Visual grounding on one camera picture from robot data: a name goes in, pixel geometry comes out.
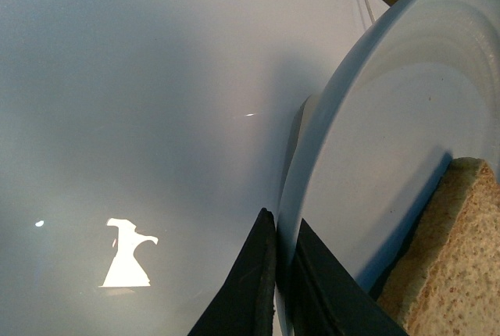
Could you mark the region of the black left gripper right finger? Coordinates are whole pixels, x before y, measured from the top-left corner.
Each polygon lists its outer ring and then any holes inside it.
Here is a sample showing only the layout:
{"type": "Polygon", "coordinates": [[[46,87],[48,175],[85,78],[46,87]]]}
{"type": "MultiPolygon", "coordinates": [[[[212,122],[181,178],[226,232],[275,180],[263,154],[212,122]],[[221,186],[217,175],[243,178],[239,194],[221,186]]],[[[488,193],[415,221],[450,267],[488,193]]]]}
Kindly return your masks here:
{"type": "Polygon", "coordinates": [[[405,335],[356,283],[305,220],[292,263],[296,335],[405,335]]]}

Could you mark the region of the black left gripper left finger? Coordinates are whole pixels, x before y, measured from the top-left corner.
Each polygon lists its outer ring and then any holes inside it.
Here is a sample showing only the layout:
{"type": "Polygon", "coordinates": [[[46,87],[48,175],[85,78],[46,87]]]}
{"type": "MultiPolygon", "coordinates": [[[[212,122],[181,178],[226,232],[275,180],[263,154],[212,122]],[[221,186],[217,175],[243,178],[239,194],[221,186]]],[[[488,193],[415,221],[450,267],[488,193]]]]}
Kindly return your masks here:
{"type": "Polygon", "coordinates": [[[227,279],[190,335],[271,335],[277,266],[273,214],[263,208],[227,279]]]}

